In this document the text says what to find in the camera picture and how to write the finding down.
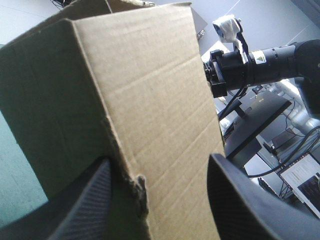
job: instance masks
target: black cable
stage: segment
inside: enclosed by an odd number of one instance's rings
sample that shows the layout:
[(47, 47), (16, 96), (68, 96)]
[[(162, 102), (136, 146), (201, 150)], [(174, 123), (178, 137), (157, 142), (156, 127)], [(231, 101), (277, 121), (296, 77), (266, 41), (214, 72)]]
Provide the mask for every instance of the black cable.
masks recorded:
[(293, 110), (295, 109), (295, 107), (296, 107), (296, 101), (295, 101), (295, 99), (292, 98), (290, 101), (293, 101), (293, 108), (290, 110), (289, 114), (285, 117), (285, 131), (288, 132), (288, 133), (294, 134), (295, 136), (298, 136), (298, 137), (300, 137), (300, 138), (303, 138), (304, 136), (301, 136), (301, 135), (299, 135), (299, 134), (296, 134), (296, 133), (294, 133), (294, 131), (292, 131), (292, 132), (288, 131), (288, 117), (289, 117), (289, 115), (292, 113), (292, 111), (293, 111)]
[(305, 142), (307, 141), (307, 139), (311, 136), (311, 134), (320, 129), (320, 126), (316, 126), (314, 128), (312, 128), (307, 135), (304, 136), (304, 138), (302, 139), (302, 141), (299, 143), (299, 145), (290, 153), (290, 155), (286, 158), (286, 160), (284, 160), (281, 164), (279, 164), (278, 166), (270, 169), (269, 171), (265, 171), (263, 173), (260, 174), (255, 174), (255, 175), (248, 175), (249, 178), (259, 178), (268, 174), (273, 173), (274, 171), (280, 169), (281, 167), (283, 167), (287, 162), (289, 162), (289, 160), (297, 153), (297, 151), (303, 146), (303, 144), (305, 144)]
[(234, 102), (234, 100), (236, 100), (236, 98), (239, 96), (239, 94), (242, 92), (242, 90), (245, 88), (246, 84), (243, 83), (243, 85), (241, 86), (241, 88), (239, 89), (239, 91), (236, 92), (236, 94), (233, 96), (233, 98), (230, 100), (230, 102), (225, 106), (225, 108), (221, 111), (220, 117), (219, 117), (219, 121), (221, 121), (224, 117), (225, 117), (225, 113), (228, 110), (228, 108), (230, 107), (230, 105)]
[(56, 7), (57, 9), (59, 9), (59, 10), (61, 10), (61, 9), (64, 8), (63, 4), (62, 4), (60, 1), (58, 1), (58, 0), (52, 0), (51, 2), (52, 2), (52, 4), (55, 5), (55, 7)]
[(311, 151), (311, 149), (317, 144), (317, 142), (319, 142), (320, 140), (320, 134), (318, 133), (318, 137), (313, 141), (313, 143), (308, 147), (308, 152)]
[(282, 189), (284, 188), (284, 184), (285, 184), (285, 181), (282, 181), (281, 189), (280, 189), (280, 192), (279, 192), (279, 197), (281, 197)]
[(284, 199), (284, 198), (285, 198), (285, 196), (286, 196), (286, 195), (287, 195), (287, 193), (288, 193), (288, 190), (289, 190), (289, 186), (286, 186), (286, 191), (285, 191), (284, 195), (282, 196), (282, 199)]
[(242, 99), (245, 95), (247, 95), (247, 90), (248, 90), (248, 88), (245, 87), (245, 88), (241, 91), (241, 93), (239, 94), (239, 99)]
[(234, 93), (233, 93), (231, 90), (228, 90), (228, 93), (229, 93), (232, 97), (235, 96)]

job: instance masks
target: cable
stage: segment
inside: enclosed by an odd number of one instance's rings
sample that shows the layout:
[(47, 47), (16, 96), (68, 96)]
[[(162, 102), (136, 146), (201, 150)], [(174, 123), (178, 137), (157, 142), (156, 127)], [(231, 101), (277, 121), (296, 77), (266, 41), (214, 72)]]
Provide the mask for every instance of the cable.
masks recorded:
[(313, 143), (309, 146), (309, 148), (308, 148), (308, 152), (310, 152), (311, 151), (311, 149), (317, 144), (317, 142), (319, 142), (319, 140), (320, 140), (320, 134), (318, 133), (318, 137), (313, 141)]
[(293, 108), (290, 110), (290, 112), (289, 112), (289, 114), (285, 117), (285, 131), (286, 132), (288, 132), (288, 133), (293, 133), (295, 136), (298, 136), (298, 137), (300, 137), (300, 138), (303, 138), (304, 136), (301, 136), (301, 135), (299, 135), (299, 134), (296, 134), (296, 133), (294, 133), (294, 131), (292, 131), (292, 132), (290, 132), (290, 131), (288, 131), (288, 117), (289, 117), (289, 115), (292, 113), (292, 111), (295, 109), (295, 107), (296, 107), (296, 101), (295, 101), (295, 99), (294, 98), (292, 98), (290, 101), (293, 101)]
[(52, 0), (51, 1), (53, 5), (55, 5), (55, 7), (59, 10), (63, 9), (64, 6), (63, 6), (63, 3), (61, 3), (60, 1), (58, 0)]
[(233, 93), (231, 90), (228, 90), (228, 93), (229, 93), (232, 97), (235, 96), (234, 93)]
[(281, 164), (279, 164), (278, 166), (270, 169), (269, 171), (265, 171), (263, 173), (260, 174), (255, 174), (255, 175), (248, 175), (249, 178), (259, 178), (268, 174), (273, 173), (274, 171), (280, 169), (281, 167), (283, 167), (287, 162), (289, 162), (289, 160), (297, 153), (297, 151), (303, 146), (303, 144), (305, 144), (305, 142), (307, 141), (307, 139), (311, 136), (311, 134), (320, 129), (320, 126), (316, 126), (314, 128), (312, 128), (307, 135), (304, 136), (304, 138), (302, 139), (302, 141), (299, 143), (299, 145), (290, 153), (290, 155), (286, 158), (286, 160), (284, 160)]
[(239, 91), (236, 92), (236, 94), (233, 96), (233, 98), (231, 99), (231, 101), (225, 106), (225, 108), (221, 111), (220, 117), (219, 117), (219, 121), (221, 121), (224, 117), (225, 117), (225, 113), (228, 110), (228, 108), (230, 107), (230, 105), (234, 102), (234, 100), (236, 100), (236, 98), (239, 96), (239, 94), (243, 91), (243, 89), (245, 88), (245, 83), (243, 83), (243, 85), (241, 86), (241, 88), (239, 89)]

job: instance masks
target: computer monitor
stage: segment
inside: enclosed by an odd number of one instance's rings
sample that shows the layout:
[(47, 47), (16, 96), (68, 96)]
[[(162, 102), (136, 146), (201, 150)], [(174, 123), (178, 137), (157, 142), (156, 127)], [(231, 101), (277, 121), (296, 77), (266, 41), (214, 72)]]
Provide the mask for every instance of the computer monitor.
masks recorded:
[(236, 157), (248, 144), (250, 144), (261, 131), (276, 119), (287, 107), (290, 101), (272, 93), (265, 91), (257, 95), (252, 105), (245, 110), (245, 116), (237, 117), (233, 122), (234, 130), (225, 140), (225, 156), (237, 167), (250, 160), (249, 155), (241, 154), (241, 162)]

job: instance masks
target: cardboard box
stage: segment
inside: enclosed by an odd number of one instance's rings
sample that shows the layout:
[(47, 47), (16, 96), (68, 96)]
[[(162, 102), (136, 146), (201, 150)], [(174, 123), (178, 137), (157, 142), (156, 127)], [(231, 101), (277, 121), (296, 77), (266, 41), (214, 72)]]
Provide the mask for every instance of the cardboard box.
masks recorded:
[(59, 20), (0, 68), (1, 112), (49, 198), (109, 156), (106, 239), (219, 239), (206, 178), (223, 146), (189, 4)]

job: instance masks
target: wall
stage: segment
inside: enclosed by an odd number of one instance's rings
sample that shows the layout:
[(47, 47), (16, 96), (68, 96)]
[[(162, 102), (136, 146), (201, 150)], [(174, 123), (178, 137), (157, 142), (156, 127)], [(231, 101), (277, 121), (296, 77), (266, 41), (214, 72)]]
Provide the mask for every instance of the wall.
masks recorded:
[[(56, 12), (58, 9), (50, 0), (0, 0), (0, 48)], [(47, 200), (0, 113), (0, 227)]]
[[(157, 4), (184, 0), (153, 0)], [(208, 23), (199, 41), (203, 54), (219, 38), (212, 21), (226, 14), (242, 20), (249, 50), (287, 45), (292, 41), (320, 38), (320, 30), (290, 0), (191, 0), (193, 9)]]
[(57, 11), (51, 0), (0, 0), (0, 44), (7, 44)]

